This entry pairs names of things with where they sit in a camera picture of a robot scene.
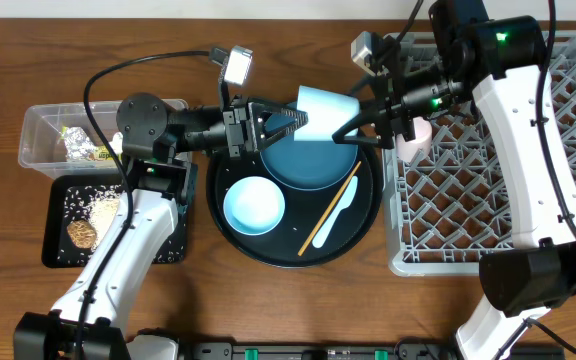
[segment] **clear plastic container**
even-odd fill
[[[180,110],[188,104],[179,99],[164,100]],[[112,139],[117,130],[117,109],[121,101],[91,103],[95,120],[106,138]],[[56,179],[63,175],[112,174],[117,172],[112,159],[104,161],[66,161],[62,139],[64,127],[81,127],[95,145],[102,145],[95,134],[83,103],[36,105],[26,111],[19,143],[19,165],[32,168]]]

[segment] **black round tray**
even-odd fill
[[[353,202],[339,214],[324,245],[319,249],[310,245],[302,256],[298,256],[297,252],[343,185],[345,177],[322,190],[302,191],[277,181],[263,165],[260,155],[232,160],[227,153],[220,152],[211,158],[208,167],[208,207],[224,237],[249,257],[279,267],[320,265],[352,249],[368,232],[379,212],[382,192],[379,159],[372,147],[365,146],[359,147],[355,165],[358,161],[362,164],[356,173],[359,183]],[[227,190],[248,176],[272,180],[286,200],[286,211],[281,222],[270,232],[259,236],[247,236],[233,230],[223,213]]]

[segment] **white wall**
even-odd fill
[[[0,0],[0,17],[404,19],[416,0]],[[427,17],[426,0],[419,18]],[[484,0],[491,18],[548,18],[547,0]],[[576,20],[576,0],[558,0],[560,20]]]

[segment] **blue bowl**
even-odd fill
[[[291,121],[286,116],[272,115],[266,121],[266,130],[272,131]],[[355,163],[357,152],[357,145],[295,141],[294,135],[290,135],[262,151],[261,160],[268,172],[282,184],[297,190],[315,191],[345,178]]]
[[[224,198],[226,221],[237,232],[248,236],[274,229],[285,210],[286,202],[279,186],[259,176],[237,181]]]

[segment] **white knife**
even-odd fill
[[[350,183],[348,184],[348,187],[346,188],[346,191],[344,191],[344,194],[341,196],[341,199],[339,199],[337,206],[335,206],[335,210],[332,211],[332,214],[330,214],[326,222],[317,232],[317,235],[315,235],[315,238],[312,240],[312,246],[320,248],[324,245],[324,242],[326,242],[328,234],[330,234],[330,230],[332,229],[332,226],[337,220],[337,216],[339,216],[341,210],[347,208],[348,206],[350,206],[350,204],[352,204],[352,200],[355,198],[355,194],[357,193],[358,181],[359,180],[357,179],[356,176],[352,177]]]

